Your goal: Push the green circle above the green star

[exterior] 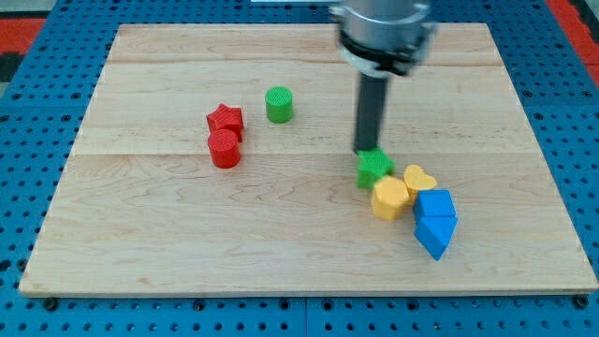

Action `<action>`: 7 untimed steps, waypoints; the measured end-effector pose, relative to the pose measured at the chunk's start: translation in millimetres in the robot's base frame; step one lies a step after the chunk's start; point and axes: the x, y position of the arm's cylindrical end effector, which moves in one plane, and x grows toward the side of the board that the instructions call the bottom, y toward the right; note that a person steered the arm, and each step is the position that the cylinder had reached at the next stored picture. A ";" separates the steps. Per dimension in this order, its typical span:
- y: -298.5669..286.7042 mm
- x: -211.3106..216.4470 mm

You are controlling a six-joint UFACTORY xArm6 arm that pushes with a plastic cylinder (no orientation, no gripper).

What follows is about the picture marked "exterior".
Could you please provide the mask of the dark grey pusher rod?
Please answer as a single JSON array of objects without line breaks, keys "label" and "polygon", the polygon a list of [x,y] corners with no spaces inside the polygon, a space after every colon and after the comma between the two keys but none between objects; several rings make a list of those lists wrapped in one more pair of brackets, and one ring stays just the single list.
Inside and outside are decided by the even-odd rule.
[{"label": "dark grey pusher rod", "polygon": [[360,75],[353,142],[355,153],[370,151],[378,146],[387,86],[388,78]]}]

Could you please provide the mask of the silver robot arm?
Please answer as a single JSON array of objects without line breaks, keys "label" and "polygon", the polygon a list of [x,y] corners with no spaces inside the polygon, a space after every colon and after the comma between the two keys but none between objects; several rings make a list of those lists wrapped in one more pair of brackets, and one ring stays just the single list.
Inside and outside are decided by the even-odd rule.
[{"label": "silver robot arm", "polygon": [[428,0],[343,0],[329,8],[342,58],[359,72],[353,151],[378,146],[391,76],[427,55],[436,24]]}]

